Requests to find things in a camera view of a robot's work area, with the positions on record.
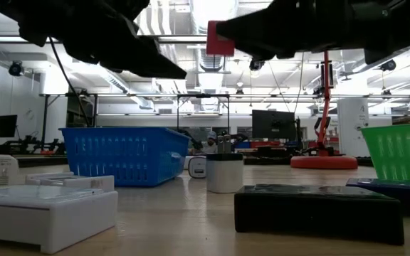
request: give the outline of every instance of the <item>blue basket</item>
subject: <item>blue basket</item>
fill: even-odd
[[[61,129],[75,175],[113,175],[116,186],[157,186],[183,171],[189,138],[167,128]]]

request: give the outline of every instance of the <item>wooden table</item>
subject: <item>wooden table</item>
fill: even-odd
[[[24,173],[67,171],[67,166]],[[246,166],[245,184],[344,185],[348,178],[375,177],[358,171],[313,171],[288,166]],[[184,173],[157,188],[119,188],[116,228],[57,253],[63,255],[410,255],[410,218],[403,247],[328,238],[236,233],[233,195],[206,191],[206,181]],[[0,255],[39,255],[35,246],[0,241]]]

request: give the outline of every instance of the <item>person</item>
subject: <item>person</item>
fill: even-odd
[[[216,145],[216,140],[218,139],[218,136],[216,135],[216,132],[210,131],[206,138],[206,142],[202,142],[202,145],[204,147],[200,150],[196,150],[194,154],[218,153],[218,145]]]

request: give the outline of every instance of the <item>green basket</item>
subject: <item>green basket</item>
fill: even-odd
[[[377,178],[410,181],[410,124],[362,129]]]

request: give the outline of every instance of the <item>computer monitor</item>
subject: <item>computer monitor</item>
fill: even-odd
[[[13,138],[17,128],[17,115],[0,116],[0,138]]]
[[[296,140],[295,113],[253,110],[253,138]]]

